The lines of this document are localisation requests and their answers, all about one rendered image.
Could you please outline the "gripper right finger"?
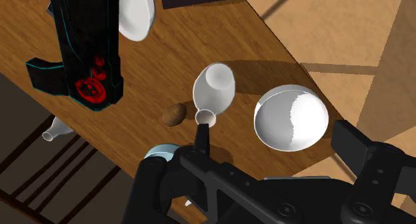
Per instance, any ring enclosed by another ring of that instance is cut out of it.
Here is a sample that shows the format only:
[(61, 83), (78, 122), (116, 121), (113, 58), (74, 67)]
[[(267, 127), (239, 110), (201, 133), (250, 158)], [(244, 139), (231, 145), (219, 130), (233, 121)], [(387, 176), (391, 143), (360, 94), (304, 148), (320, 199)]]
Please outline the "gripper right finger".
[(341, 206), (343, 224), (416, 224), (391, 204), (396, 193), (416, 203), (416, 157), (370, 140), (346, 120), (334, 122), (331, 147), (357, 177)]

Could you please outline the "brown egg-shaped fruit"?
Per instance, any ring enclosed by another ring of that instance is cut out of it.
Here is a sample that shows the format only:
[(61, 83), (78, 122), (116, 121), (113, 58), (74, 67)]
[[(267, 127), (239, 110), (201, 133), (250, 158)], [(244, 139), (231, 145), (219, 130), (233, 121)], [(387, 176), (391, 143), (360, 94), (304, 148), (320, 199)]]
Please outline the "brown egg-shaped fruit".
[(161, 116), (163, 124), (174, 127), (183, 122), (187, 116), (187, 108), (183, 103), (176, 103), (168, 107)]

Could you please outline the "white bowl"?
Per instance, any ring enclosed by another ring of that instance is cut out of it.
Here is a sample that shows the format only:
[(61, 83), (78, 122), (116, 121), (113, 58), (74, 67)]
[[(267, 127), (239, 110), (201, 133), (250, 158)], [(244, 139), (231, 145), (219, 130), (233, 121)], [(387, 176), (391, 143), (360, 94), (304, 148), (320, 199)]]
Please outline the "white bowl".
[(324, 136), (329, 113), (312, 90), (301, 85), (281, 85), (258, 100), (253, 124), (266, 146), (284, 152), (301, 151)]

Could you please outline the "light blue round cup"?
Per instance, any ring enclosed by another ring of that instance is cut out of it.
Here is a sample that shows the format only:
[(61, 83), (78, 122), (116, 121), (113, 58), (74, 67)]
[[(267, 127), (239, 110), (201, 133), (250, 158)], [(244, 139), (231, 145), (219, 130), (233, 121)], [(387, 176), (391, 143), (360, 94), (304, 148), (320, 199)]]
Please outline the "light blue round cup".
[(170, 161), (178, 148), (180, 148), (179, 145), (170, 143), (156, 145), (148, 151), (145, 159), (148, 157), (163, 157), (166, 161)]

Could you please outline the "black device with red emblem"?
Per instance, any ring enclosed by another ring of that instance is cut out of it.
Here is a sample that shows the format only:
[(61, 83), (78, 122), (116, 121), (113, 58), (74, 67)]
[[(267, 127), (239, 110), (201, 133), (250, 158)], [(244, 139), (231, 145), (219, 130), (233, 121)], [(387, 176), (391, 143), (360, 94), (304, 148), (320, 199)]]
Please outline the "black device with red emblem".
[(119, 0), (50, 0), (62, 60), (26, 62), (32, 86), (101, 111), (123, 96)]

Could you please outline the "white plate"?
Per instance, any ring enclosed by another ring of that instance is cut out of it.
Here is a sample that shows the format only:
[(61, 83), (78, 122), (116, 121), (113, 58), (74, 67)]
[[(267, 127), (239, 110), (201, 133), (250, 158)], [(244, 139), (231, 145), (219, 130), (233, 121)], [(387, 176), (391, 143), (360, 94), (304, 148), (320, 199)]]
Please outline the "white plate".
[(144, 40), (154, 20), (154, 0), (119, 0), (119, 32), (129, 40)]

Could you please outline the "white vase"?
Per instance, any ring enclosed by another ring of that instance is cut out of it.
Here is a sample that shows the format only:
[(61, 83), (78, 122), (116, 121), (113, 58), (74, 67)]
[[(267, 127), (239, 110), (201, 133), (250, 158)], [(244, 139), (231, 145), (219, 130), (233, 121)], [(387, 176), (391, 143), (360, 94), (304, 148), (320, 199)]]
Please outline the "white vase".
[(74, 130), (68, 127), (60, 118), (55, 117), (51, 126), (42, 133), (42, 138), (48, 142), (54, 140), (60, 135), (66, 135), (74, 132)]
[(197, 108), (197, 124), (216, 123), (235, 96), (235, 78), (232, 70), (224, 63), (212, 63), (199, 74), (193, 85), (193, 102)]

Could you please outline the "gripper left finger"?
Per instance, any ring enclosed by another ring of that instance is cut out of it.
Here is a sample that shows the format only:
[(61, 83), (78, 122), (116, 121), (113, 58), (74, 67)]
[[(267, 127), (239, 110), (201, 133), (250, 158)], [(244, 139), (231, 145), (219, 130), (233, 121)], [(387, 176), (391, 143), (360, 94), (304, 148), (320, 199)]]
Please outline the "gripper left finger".
[(209, 152), (209, 127), (200, 124), (194, 145), (176, 149), (172, 160), (143, 159), (121, 223), (179, 224), (167, 212), (174, 198), (188, 196), (207, 224), (304, 224), (298, 205)]

